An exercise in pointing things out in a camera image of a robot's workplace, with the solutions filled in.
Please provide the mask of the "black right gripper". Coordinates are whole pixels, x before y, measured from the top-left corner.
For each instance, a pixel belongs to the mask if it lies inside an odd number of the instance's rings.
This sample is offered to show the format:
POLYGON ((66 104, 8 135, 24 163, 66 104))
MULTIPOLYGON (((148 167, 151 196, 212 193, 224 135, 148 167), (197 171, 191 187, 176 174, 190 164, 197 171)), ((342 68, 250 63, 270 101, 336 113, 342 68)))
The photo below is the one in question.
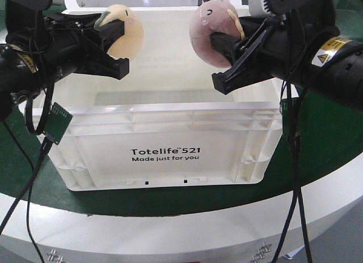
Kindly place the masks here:
POLYGON ((271 78, 285 78, 288 71, 314 45, 339 29, 318 18, 303 22, 297 13, 286 20, 278 16, 266 18, 241 17, 239 21, 246 39, 215 32, 211 34, 212 49, 227 59, 231 68, 212 74, 214 88, 227 95, 271 78))

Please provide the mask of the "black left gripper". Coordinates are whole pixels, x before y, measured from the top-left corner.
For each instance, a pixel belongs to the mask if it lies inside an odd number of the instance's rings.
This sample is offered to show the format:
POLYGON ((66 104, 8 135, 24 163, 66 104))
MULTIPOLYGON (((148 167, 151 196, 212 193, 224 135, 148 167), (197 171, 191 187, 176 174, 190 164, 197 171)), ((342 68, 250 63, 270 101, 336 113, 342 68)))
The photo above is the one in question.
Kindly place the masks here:
POLYGON ((5 80, 57 82, 72 73, 123 79, 129 59, 114 59, 107 49, 124 35, 124 22, 101 25, 100 16, 36 13, 8 23, 5 80))

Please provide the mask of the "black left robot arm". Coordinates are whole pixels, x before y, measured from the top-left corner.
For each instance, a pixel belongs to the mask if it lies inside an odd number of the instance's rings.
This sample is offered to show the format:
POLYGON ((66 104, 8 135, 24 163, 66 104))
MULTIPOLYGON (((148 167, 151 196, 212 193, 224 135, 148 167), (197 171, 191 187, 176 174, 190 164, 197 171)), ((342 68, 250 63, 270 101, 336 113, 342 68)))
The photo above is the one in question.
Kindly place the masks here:
POLYGON ((72 73, 122 79, 127 58, 108 55, 124 35, 123 21, 95 26, 100 14, 44 15, 53 0, 5 0, 7 35, 1 44, 1 120, 25 99, 72 73))

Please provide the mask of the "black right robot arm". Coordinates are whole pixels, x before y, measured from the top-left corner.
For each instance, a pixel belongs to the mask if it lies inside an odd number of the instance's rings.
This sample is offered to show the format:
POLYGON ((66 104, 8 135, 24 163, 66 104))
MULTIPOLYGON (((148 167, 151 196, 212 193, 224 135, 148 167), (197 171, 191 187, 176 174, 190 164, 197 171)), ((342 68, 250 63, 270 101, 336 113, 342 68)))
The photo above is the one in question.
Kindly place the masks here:
POLYGON ((270 78, 286 80, 338 104, 362 110, 362 43, 340 36, 333 0, 248 0, 245 37, 211 35, 231 63, 213 74, 228 94, 270 78))

